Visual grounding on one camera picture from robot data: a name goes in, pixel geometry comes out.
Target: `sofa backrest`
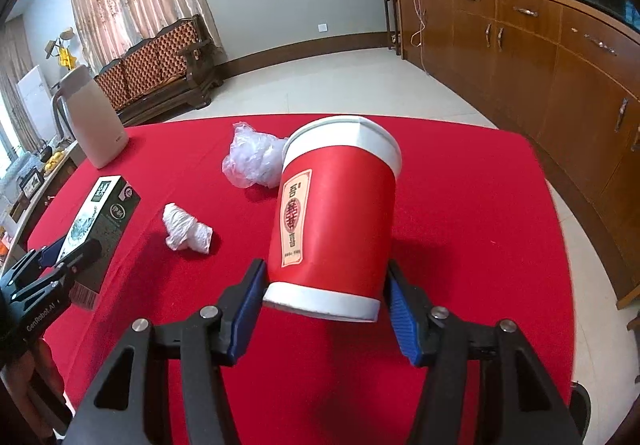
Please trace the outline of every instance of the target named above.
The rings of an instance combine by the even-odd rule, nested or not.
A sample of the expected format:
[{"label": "sofa backrest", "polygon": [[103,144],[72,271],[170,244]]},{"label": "sofa backrest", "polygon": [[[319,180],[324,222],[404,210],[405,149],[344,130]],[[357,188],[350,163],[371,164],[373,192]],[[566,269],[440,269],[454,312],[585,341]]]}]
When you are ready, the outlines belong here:
[{"label": "sofa backrest", "polygon": [[120,111],[154,89],[184,77],[187,65],[178,51],[208,37],[199,15],[179,19],[110,62],[95,81],[113,108]]}]

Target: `white wall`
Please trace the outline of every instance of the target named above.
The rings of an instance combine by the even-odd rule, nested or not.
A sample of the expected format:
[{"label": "white wall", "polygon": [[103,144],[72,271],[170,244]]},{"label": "white wall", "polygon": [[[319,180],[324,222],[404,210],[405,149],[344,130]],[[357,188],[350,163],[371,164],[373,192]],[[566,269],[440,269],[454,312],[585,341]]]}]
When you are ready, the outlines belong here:
[{"label": "white wall", "polygon": [[[47,41],[55,40],[60,32],[70,26],[74,32],[78,31],[71,0],[33,0],[22,16],[33,63],[40,65],[47,83],[52,86],[67,70],[58,64],[57,57],[46,59],[44,47]],[[86,64],[77,35],[71,40],[69,48],[73,56],[78,58],[78,64]]]}]

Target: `metal screw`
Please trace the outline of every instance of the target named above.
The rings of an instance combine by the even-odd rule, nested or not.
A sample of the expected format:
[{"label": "metal screw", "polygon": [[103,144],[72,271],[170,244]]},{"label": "metal screw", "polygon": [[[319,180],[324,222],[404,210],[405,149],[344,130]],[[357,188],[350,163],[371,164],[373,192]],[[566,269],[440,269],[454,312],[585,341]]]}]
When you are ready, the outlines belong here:
[{"label": "metal screw", "polygon": [[500,329],[507,333],[515,333],[515,330],[518,329],[518,325],[509,319],[504,319],[500,321]]},{"label": "metal screw", "polygon": [[218,314],[218,308],[215,306],[205,306],[200,310],[200,316],[203,319],[213,319]]},{"label": "metal screw", "polygon": [[444,320],[449,316],[449,310],[444,306],[434,306],[431,308],[431,315],[434,319]]},{"label": "metal screw", "polygon": [[131,325],[133,331],[144,331],[149,327],[149,321],[146,319],[137,319]]}]

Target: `green and white box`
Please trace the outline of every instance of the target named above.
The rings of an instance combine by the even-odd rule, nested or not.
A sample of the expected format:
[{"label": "green and white box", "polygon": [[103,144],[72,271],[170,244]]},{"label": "green and white box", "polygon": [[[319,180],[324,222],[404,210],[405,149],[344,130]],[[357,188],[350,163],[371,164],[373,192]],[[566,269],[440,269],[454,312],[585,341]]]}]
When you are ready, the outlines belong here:
[{"label": "green and white box", "polygon": [[102,245],[100,258],[76,275],[76,284],[69,292],[74,304],[94,309],[113,252],[138,203],[140,196],[122,176],[102,176],[92,187],[58,256],[62,259],[87,239],[97,239]]}]

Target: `cup label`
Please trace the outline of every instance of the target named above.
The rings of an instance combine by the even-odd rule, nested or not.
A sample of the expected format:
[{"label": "cup label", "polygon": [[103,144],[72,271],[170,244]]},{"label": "cup label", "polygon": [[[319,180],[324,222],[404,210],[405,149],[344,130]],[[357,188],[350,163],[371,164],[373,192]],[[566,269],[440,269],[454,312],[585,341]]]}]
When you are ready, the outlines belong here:
[{"label": "cup label", "polygon": [[311,169],[299,172],[282,187],[280,203],[280,241],[282,267],[302,262],[302,232],[305,228],[306,199],[311,184]]}]

